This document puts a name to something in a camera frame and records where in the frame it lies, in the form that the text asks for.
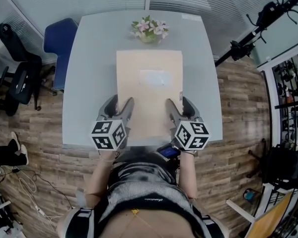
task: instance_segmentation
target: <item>metal rack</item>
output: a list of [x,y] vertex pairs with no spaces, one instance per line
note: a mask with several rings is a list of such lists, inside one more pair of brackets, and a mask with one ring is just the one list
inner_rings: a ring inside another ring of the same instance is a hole
[[[272,68],[280,111],[280,144],[284,148],[292,149],[298,153],[298,55],[284,61]],[[292,197],[298,190],[293,190]],[[280,200],[278,194],[271,196],[270,204]],[[276,228],[273,237],[287,238],[298,225],[298,200],[292,211],[283,218]]]
[[298,151],[298,56],[272,68],[279,98],[281,142],[286,148]]
[[298,225],[298,208],[295,209],[295,212],[291,215],[286,216],[276,228],[273,237],[288,238],[292,235],[293,231]]

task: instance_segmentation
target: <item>black office chair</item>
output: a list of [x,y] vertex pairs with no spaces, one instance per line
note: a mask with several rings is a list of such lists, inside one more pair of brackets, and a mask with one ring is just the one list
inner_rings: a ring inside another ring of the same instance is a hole
[[[2,85],[5,85],[7,87],[11,86],[11,83],[9,83],[8,81],[5,81],[4,79],[7,77],[7,71],[8,71],[9,67],[5,67],[1,78],[0,78],[0,87]],[[15,100],[14,98],[12,98],[9,94],[9,92],[6,93],[5,95],[5,99],[0,99],[0,110],[5,110],[6,114],[8,116],[13,116],[17,109],[19,107],[19,102],[17,100]]]
[[27,105],[32,94],[34,94],[34,109],[40,111],[41,107],[37,106],[37,102],[41,87],[51,92],[54,96],[57,95],[56,91],[43,86],[46,77],[55,71],[55,67],[52,66],[41,75],[41,58],[25,49],[10,25],[0,24],[0,39],[8,49],[13,60],[21,62],[15,74],[7,72],[7,76],[13,76],[9,89],[10,96],[18,102]]
[[283,189],[298,189],[298,151],[273,147],[263,166],[263,183]]

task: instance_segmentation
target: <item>person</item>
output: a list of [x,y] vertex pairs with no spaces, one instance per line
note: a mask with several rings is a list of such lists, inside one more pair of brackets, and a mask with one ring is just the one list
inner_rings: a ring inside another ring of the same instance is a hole
[[11,140],[6,146],[0,146],[0,166],[28,165],[29,158],[25,145],[21,145],[15,132],[11,132]]
[[100,151],[85,191],[85,207],[62,216],[61,238],[226,238],[229,233],[197,201],[194,152],[176,170],[159,153],[131,148],[118,158]]

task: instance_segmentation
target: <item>wooden table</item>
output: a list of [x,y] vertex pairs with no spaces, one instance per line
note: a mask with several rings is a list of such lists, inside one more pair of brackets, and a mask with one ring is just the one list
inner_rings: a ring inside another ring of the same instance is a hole
[[[144,44],[129,33],[133,21],[148,15],[170,26],[169,35],[160,44]],[[89,138],[92,121],[105,101],[117,94],[116,52],[145,49],[182,52],[183,96],[200,111],[210,141],[223,139],[218,78],[201,17],[125,10],[87,15],[79,23],[65,82],[63,144],[93,146]]]

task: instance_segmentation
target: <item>cable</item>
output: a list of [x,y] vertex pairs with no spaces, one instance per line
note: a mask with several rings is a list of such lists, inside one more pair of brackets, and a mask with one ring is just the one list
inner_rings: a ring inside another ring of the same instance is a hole
[[[35,197],[34,197],[34,196],[31,194],[31,192],[28,190],[28,188],[29,188],[32,192],[36,192],[36,186],[35,186],[35,191],[33,191],[33,190],[30,188],[30,186],[26,183],[26,181],[25,181],[24,179],[20,178],[20,177],[18,176],[17,173],[15,173],[15,174],[16,174],[16,176],[17,176],[18,179],[19,179],[20,186],[21,186],[21,188],[23,189],[24,193],[30,198],[30,200],[31,200],[32,203],[34,204],[35,208],[38,209],[38,205],[37,205],[37,203],[36,203]],[[24,189],[24,187],[22,186],[21,179],[22,179],[23,182],[28,186],[28,188],[26,188],[27,191],[26,191],[26,190]]]
[[0,166],[0,168],[1,168],[1,169],[3,170],[3,172],[4,172],[4,174],[3,174],[3,175],[0,175],[0,177],[3,177],[3,178],[1,179],[1,181],[0,181],[0,182],[3,182],[3,181],[4,181],[4,179],[5,179],[5,176],[6,176],[6,175],[9,175],[9,174],[11,174],[12,172],[10,172],[10,173],[6,173],[6,172],[5,172],[5,169],[4,169],[3,167],[1,167],[1,166]]
[[33,170],[26,170],[26,169],[19,169],[21,172],[23,172],[23,171],[27,171],[27,172],[33,172],[34,173],[34,175],[33,175],[33,177],[32,177],[32,179],[33,179],[33,181],[37,181],[37,177],[38,178],[40,178],[41,180],[43,180],[43,181],[45,181],[45,182],[47,182],[56,192],[58,192],[59,194],[61,194],[61,195],[63,195],[65,198],[66,198],[66,200],[68,201],[68,203],[69,203],[69,205],[70,205],[70,207],[71,207],[71,209],[73,209],[73,206],[72,206],[72,204],[71,204],[71,202],[70,202],[70,200],[68,199],[68,197],[63,193],[63,192],[61,192],[61,191],[59,191],[58,189],[56,189],[48,180],[45,180],[45,179],[43,179],[39,174],[37,174],[35,171],[33,171]]
[[40,218],[41,216],[43,216],[44,217],[44,220],[49,220],[48,221],[48,226],[46,225],[46,222],[45,221],[42,221],[42,223],[43,223],[43,225],[46,227],[46,228],[51,228],[51,230],[53,231],[53,232],[57,232],[57,227],[56,227],[56,225],[54,224],[54,223],[52,223],[52,219],[50,218],[50,217],[48,217],[45,213],[42,213],[42,211],[40,212],[40,211],[38,211],[37,212],[37,215],[38,215],[38,218]]
[[20,185],[21,185],[22,189],[24,190],[21,181],[22,181],[22,182],[29,188],[30,191],[32,191],[33,193],[35,193],[36,190],[37,190],[37,188],[36,188],[36,184],[35,184],[35,182],[33,181],[33,179],[31,179],[30,176],[28,176],[28,175],[27,175],[25,172],[23,172],[21,169],[19,169],[19,170],[20,170],[22,173],[24,173],[24,175],[26,175],[26,176],[31,180],[31,182],[32,182],[33,185],[34,185],[34,190],[32,190],[31,187],[27,184],[27,182],[26,182],[23,178],[20,178],[20,177],[17,175],[17,173],[16,173],[16,176],[19,178],[19,182],[20,182]]
[[54,226],[55,228],[57,228],[57,227],[55,226],[55,224],[52,222],[52,220],[53,220],[54,218],[61,218],[62,216],[45,216],[45,217],[50,218],[50,222],[49,222],[49,223],[53,224],[53,226]]

